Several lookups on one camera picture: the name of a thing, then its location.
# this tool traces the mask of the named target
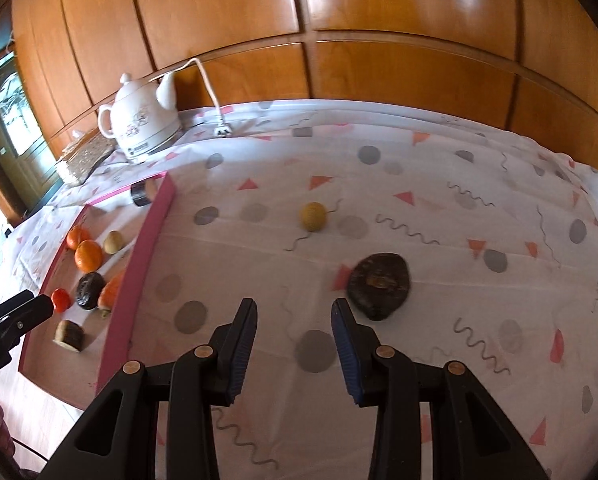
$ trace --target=glass pane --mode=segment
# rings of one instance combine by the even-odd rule
[[[0,114],[17,155],[24,153],[41,137],[17,73],[9,75],[0,88]]]

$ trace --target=power cord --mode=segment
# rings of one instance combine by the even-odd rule
[[[179,72],[179,70],[184,70],[185,68],[188,68],[191,65],[191,63],[193,63],[193,62],[197,65],[199,72],[201,73],[201,78],[204,80],[205,91],[207,91],[208,95],[210,95],[210,99],[213,102],[213,104],[215,105],[215,110],[217,110],[217,119],[218,119],[219,125],[215,128],[215,137],[231,137],[233,135],[233,129],[230,127],[230,125],[228,123],[225,122],[225,118],[223,116],[223,112],[221,111],[221,106],[219,104],[219,100],[217,99],[217,96],[215,95],[215,91],[213,90],[213,86],[210,83],[208,74],[205,72],[205,68],[201,62],[201,59],[199,59],[198,57],[191,57],[182,66],[180,66],[179,68],[176,68],[175,70],[171,70],[170,72],[167,72],[167,74],[171,74],[173,72]],[[161,74],[161,75],[155,76],[151,79],[148,79],[148,82],[155,81],[156,79],[159,79],[160,77],[163,77],[165,75],[166,74]]]
[[[47,459],[45,456],[43,456],[41,453],[39,453],[39,452],[35,451],[35,450],[34,450],[34,449],[32,449],[31,447],[29,447],[29,446],[26,446],[26,444],[24,444],[23,442],[20,442],[20,441],[19,441],[19,440],[17,440],[16,438],[14,438],[12,441],[13,441],[13,442],[15,442],[15,443],[17,443],[17,444],[19,444],[20,446],[24,447],[24,448],[25,448],[25,449],[27,449],[29,452],[31,452],[31,453],[34,453],[34,454],[35,454],[35,455],[37,455],[39,458],[41,458],[41,460],[45,460],[46,462],[48,462],[48,459]]]

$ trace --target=tomato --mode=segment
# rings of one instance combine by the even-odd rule
[[[65,312],[71,306],[71,304],[73,304],[70,294],[68,294],[63,288],[55,288],[50,296],[50,299],[52,300],[53,305],[55,305],[55,312]]]

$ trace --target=yellow ball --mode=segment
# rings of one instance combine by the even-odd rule
[[[301,209],[301,224],[307,231],[321,231],[327,221],[328,212],[319,202],[310,202]]]

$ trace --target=tray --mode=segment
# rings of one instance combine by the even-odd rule
[[[64,313],[55,312],[24,339],[19,371],[42,390],[81,410],[127,361],[146,273],[175,191],[166,172],[148,178],[157,183],[151,204],[136,206],[130,197],[131,185],[128,185],[87,203],[73,223],[84,225],[100,245],[111,230],[121,231],[124,236],[126,246],[112,256],[105,254],[98,270],[107,283],[126,268],[112,314],[104,319],[99,309],[87,311],[73,303]],[[40,294],[50,295],[55,288],[63,287],[74,299],[74,290],[82,275],[74,265],[74,252],[63,241]],[[86,339],[82,352],[71,352],[53,342],[55,329],[62,319],[84,328]]]

